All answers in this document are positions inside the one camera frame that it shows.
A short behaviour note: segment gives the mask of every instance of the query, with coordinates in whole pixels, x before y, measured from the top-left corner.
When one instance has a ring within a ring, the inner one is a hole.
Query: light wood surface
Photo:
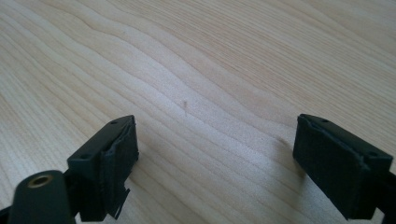
[[[296,118],[396,155],[395,62],[394,0],[1,0],[0,208],[133,114],[105,223],[348,223],[292,159]]]

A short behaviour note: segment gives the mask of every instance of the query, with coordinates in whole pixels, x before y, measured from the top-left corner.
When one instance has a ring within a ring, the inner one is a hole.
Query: wooden table
[[[291,152],[307,113],[396,155],[395,36],[392,0],[2,0],[0,207],[133,114],[117,223],[371,223]]]

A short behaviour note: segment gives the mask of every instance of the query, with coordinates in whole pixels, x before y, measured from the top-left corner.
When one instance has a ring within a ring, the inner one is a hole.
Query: wood grain
[[[117,223],[380,223],[291,152],[307,113],[396,155],[395,36],[392,0],[1,0],[0,207],[134,114]]]

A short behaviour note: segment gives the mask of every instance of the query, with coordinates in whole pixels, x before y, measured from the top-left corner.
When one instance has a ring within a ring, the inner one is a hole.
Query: black plastic part
[[[11,210],[11,206],[0,210],[0,224],[7,224],[9,217],[9,210]]]
[[[46,171],[31,175],[18,186],[8,224],[72,224],[64,175]]]
[[[66,180],[71,210],[79,211],[82,221],[102,221],[109,213],[120,214],[129,190],[124,182],[138,160],[134,116],[109,122],[68,160]]]
[[[372,218],[380,183],[387,183],[389,154],[326,119],[302,114],[293,157],[346,219]]]
[[[378,208],[385,214],[382,223],[396,223],[396,175],[388,173],[380,186]]]

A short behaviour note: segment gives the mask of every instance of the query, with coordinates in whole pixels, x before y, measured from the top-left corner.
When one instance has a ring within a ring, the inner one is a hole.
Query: metal screw hole
[[[52,175],[39,175],[33,178],[31,181],[29,181],[27,187],[30,189],[37,189],[47,185],[52,179],[53,179]]]

